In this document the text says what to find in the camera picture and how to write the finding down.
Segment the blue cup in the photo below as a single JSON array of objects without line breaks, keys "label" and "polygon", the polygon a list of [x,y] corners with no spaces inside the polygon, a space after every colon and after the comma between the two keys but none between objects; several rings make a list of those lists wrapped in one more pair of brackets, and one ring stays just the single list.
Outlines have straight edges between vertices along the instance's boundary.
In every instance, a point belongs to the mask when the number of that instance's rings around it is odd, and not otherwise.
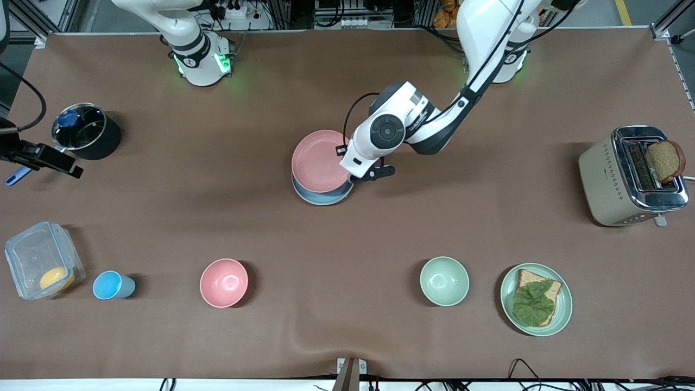
[{"label": "blue cup", "polygon": [[92,286],[94,296],[101,300],[128,297],[132,295],[134,291],[135,281],[113,270],[99,274],[99,277],[94,280],[94,285]]}]

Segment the lettuce leaf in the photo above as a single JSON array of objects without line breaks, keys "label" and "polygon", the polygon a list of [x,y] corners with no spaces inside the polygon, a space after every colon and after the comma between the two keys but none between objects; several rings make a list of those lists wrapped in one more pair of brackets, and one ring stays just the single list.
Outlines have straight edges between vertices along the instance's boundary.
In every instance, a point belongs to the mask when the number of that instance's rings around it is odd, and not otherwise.
[{"label": "lettuce leaf", "polygon": [[512,313],[526,326],[538,327],[555,310],[555,304],[545,293],[553,285],[553,280],[531,282],[514,294]]}]

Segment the brown tablecloth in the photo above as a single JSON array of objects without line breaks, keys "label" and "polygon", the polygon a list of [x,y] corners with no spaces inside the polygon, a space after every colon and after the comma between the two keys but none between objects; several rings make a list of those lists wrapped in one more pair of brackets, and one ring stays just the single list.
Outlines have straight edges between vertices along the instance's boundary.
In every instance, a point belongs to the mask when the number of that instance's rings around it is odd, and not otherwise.
[{"label": "brown tablecloth", "polygon": [[[81,161],[79,180],[41,170],[1,190],[0,239],[61,224],[88,277],[60,298],[24,301],[0,267],[0,377],[315,376],[343,356],[392,378],[504,377],[516,357],[547,378],[692,372],[695,209],[670,214],[666,229],[600,228],[578,172],[579,155],[622,125],[655,125],[695,150],[667,44],[647,30],[547,35],[442,153],[401,147],[388,158],[394,177],[332,207],[293,191],[295,145],[340,130],[355,98],[394,81],[444,107],[464,82],[458,55],[425,32],[252,34],[232,78],[196,88],[167,51],[156,36],[51,36],[32,55],[25,76],[48,114],[24,138],[47,142],[61,109],[94,102],[124,139],[109,158]],[[37,112],[22,87],[11,119]],[[418,286],[437,255],[471,277],[453,308],[430,305]],[[221,257],[252,277],[237,308],[199,294]],[[500,281],[522,262],[554,268],[571,288],[572,320],[555,336],[521,334],[500,308]],[[135,298],[92,295],[108,269],[136,274]]]}]

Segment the toaster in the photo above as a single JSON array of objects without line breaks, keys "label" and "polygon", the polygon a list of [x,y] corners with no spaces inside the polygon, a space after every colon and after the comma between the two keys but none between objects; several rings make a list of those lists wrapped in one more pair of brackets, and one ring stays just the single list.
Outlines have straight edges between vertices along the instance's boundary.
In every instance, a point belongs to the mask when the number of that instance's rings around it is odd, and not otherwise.
[{"label": "toaster", "polygon": [[664,215],[687,204],[682,177],[659,182],[646,157],[650,144],[666,139],[655,127],[619,127],[580,156],[584,193],[597,222],[625,227],[654,219],[664,227]]}]

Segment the blue handle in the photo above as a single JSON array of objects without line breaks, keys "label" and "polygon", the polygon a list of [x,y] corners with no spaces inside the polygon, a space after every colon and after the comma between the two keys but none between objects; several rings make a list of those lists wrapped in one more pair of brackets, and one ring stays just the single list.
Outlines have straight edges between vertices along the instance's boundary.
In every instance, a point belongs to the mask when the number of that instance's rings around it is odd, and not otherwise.
[{"label": "blue handle", "polygon": [[19,170],[15,171],[14,174],[10,175],[5,179],[5,186],[12,186],[13,184],[16,184],[20,180],[22,180],[23,177],[26,177],[27,174],[31,172],[31,168],[22,166]]}]

